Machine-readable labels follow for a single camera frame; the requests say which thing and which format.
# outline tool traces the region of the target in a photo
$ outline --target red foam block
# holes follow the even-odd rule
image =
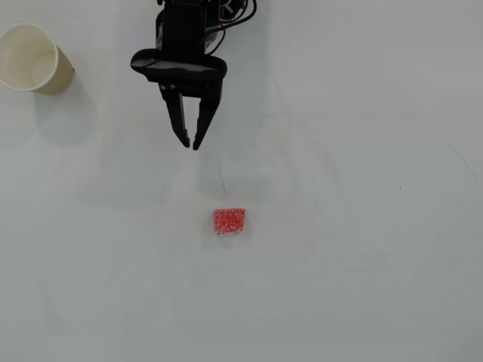
[[[245,224],[246,209],[217,209],[214,211],[214,231],[218,235],[239,234]]]

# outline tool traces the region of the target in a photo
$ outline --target black wire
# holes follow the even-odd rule
[[[223,36],[221,37],[221,40],[218,43],[218,45],[215,47],[215,49],[213,49],[210,53],[208,53],[206,55],[213,55],[213,53],[218,50],[218,48],[220,47],[221,43],[223,43],[223,40],[225,40],[225,36],[226,36],[225,26],[223,26],[223,24],[220,24],[220,26],[223,28]]]
[[[241,19],[239,21],[234,21],[233,23],[227,24],[227,25],[223,26],[223,28],[216,28],[216,29],[212,29],[212,30],[206,32],[205,35],[203,35],[203,38],[202,38],[202,40],[201,40],[198,48],[201,48],[201,47],[205,46],[206,38],[209,35],[211,35],[211,34],[213,34],[215,32],[219,32],[219,31],[221,31],[223,29],[226,30],[228,28],[232,28],[234,26],[243,24],[243,23],[249,21],[252,17],[254,17],[254,15],[255,15],[256,12],[257,12],[257,0],[254,0],[254,9],[251,11],[250,15],[248,15],[247,17],[245,17],[245,18],[243,18],[243,19]]]

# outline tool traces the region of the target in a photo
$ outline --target red cube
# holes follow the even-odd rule
[[[217,209],[214,211],[214,231],[218,235],[239,234],[245,224],[246,209]]]

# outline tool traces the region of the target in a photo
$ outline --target cable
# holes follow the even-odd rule
[[[226,36],[226,29],[225,29],[225,26],[223,26],[223,24],[220,24],[220,26],[223,28],[223,36],[221,37],[221,40],[220,42],[218,43],[218,45],[215,47],[215,49],[213,49],[210,53],[206,54],[206,55],[213,55],[215,51],[218,50],[218,48],[220,47],[221,43],[223,43],[223,40],[225,40],[225,36]]]
[[[250,0],[245,0],[245,5],[243,6],[243,11],[235,19],[231,19],[231,20],[220,19],[220,23],[224,23],[224,24],[226,24],[226,23],[233,23],[235,21],[240,20],[243,17],[243,15],[245,15],[245,13],[247,12],[248,2],[250,2]]]
[[[245,18],[243,18],[241,20],[234,21],[233,23],[227,24],[223,28],[220,27],[220,28],[212,29],[212,30],[206,32],[205,35],[203,35],[203,38],[202,38],[202,40],[199,43],[198,49],[199,48],[202,48],[205,45],[206,38],[209,35],[211,35],[211,34],[213,34],[215,32],[219,32],[219,31],[224,30],[224,29],[226,30],[228,28],[232,28],[234,26],[243,24],[243,23],[249,21],[252,17],[254,17],[254,15],[255,15],[256,12],[257,12],[257,0],[254,0],[254,9],[251,11],[250,15],[248,15],[247,17],[245,17]]]

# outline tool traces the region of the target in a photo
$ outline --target white paper cup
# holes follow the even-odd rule
[[[16,91],[58,94],[74,69],[52,37],[36,25],[19,24],[0,35],[0,81]]]

